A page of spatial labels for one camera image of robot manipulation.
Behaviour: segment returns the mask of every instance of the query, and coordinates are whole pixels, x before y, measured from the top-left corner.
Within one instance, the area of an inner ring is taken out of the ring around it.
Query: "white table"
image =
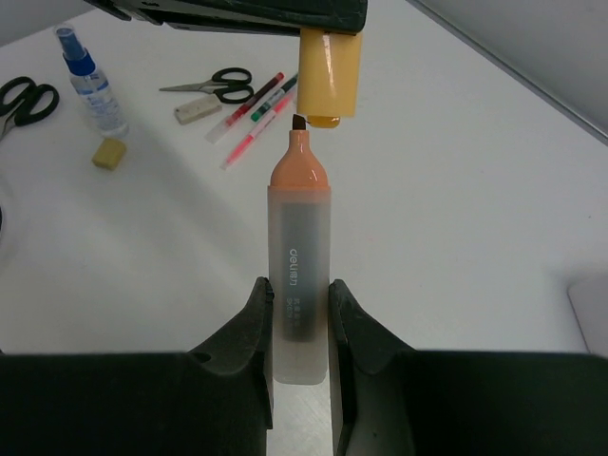
[[[0,82],[63,96],[0,143],[6,352],[188,350],[267,274],[266,185],[284,115],[230,172],[246,131],[180,126],[196,94],[158,88],[247,67],[296,71],[297,40],[73,20],[132,124],[114,173],[52,32],[0,48]],[[333,187],[332,278],[415,348],[584,350],[566,295],[608,268],[608,149],[403,0],[370,2],[357,117],[313,132]],[[279,387],[269,454],[330,454],[327,382]]]

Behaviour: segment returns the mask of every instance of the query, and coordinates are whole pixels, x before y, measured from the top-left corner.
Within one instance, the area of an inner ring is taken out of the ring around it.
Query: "eraser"
[[[221,111],[221,101],[216,95],[209,95],[176,107],[175,117],[180,124],[186,125],[219,111]]]
[[[99,168],[109,169],[114,171],[118,166],[118,163],[123,159],[123,155],[126,152],[126,145],[124,142],[115,140],[113,138],[107,138],[99,146],[97,152],[93,156],[93,164]]]

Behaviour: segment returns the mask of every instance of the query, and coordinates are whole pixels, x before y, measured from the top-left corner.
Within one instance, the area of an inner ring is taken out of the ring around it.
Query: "yellow sponge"
[[[114,171],[126,152],[124,142],[108,138],[102,142],[93,156],[93,164]]]

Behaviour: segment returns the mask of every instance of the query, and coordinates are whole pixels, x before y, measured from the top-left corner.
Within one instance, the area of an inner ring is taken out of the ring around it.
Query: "highlighter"
[[[327,373],[331,188],[294,115],[289,148],[268,187],[269,278],[275,292],[275,380],[316,385]]]

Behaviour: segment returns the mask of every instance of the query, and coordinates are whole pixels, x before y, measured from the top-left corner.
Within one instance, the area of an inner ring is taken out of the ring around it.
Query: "blue spray nozzle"
[[[78,41],[74,27],[62,24],[55,28],[55,35],[64,49],[64,57],[69,61],[82,60],[86,57],[86,50]]]

